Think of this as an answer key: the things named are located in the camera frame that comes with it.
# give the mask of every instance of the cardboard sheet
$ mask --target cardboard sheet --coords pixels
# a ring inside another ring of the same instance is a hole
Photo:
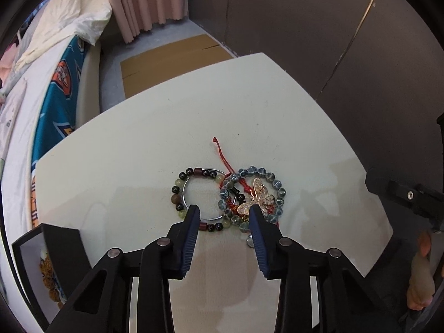
[[[121,62],[125,97],[201,67],[232,59],[208,35],[172,42]]]

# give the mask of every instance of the white table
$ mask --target white table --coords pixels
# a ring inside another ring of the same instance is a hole
[[[284,236],[338,247],[369,272],[392,235],[379,198],[327,115],[264,54],[154,86],[63,140],[37,164],[40,222],[80,229],[92,265],[112,247],[144,248],[179,221],[179,172],[225,170],[214,136],[235,169],[265,167],[283,182]],[[213,185],[197,186],[217,201]],[[265,280],[245,239],[235,227],[199,233],[186,279],[170,284],[177,332],[274,330],[279,281]]]

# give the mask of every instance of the bed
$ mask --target bed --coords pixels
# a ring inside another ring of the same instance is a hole
[[[0,90],[1,188],[9,246],[38,225],[36,162],[99,114],[98,38],[111,13],[108,0],[49,0],[15,62],[15,73]],[[0,273],[8,305],[21,325],[28,333],[41,332],[3,243]]]

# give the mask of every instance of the silver bangle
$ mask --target silver bangle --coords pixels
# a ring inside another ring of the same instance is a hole
[[[220,174],[222,174],[223,176],[226,175],[226,173],[224,173],[223,171],[217,170],[217,169],[209,169],[209,168],[205,168],[205,169],[202,169],[202,170],[209,170],[209,171],[214,170],[216,173],[220,173]],[[183,184],[183,187],[182,187],[182,194],[181,194],[181,196],[182,196],[183,205],[184,205],[184,207],[185,207],[186,210],[188,210],[188,204],[187,204],[186,201],[185,201],[185,187],[186,187],[186,185],[188,184],[188,181],[190,180],[190,178],[193,177],[193,176],[194,176],[194,175],[188,177],[188,179],[185,180],[185,183]],[[236,196],[234,197],[233,204],[236,204]],[[205,221],[214,221],[214,220],[219,220],[219,219],[222,219],[222,218],[223,218],[223,215],[221,215],[221,216],[219,216],[219,217],[217,217],[217,218],[202,219],[202,220],[205,220]]]

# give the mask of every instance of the black box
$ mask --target black box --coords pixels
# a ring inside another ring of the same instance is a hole
[[[32,313],[44,331],[59,312],[57,303],[49,297],[39,267],[41,250],[45,247],[66,298],[91,269],[77,229],[40,224],[12,244],[18,274]]]

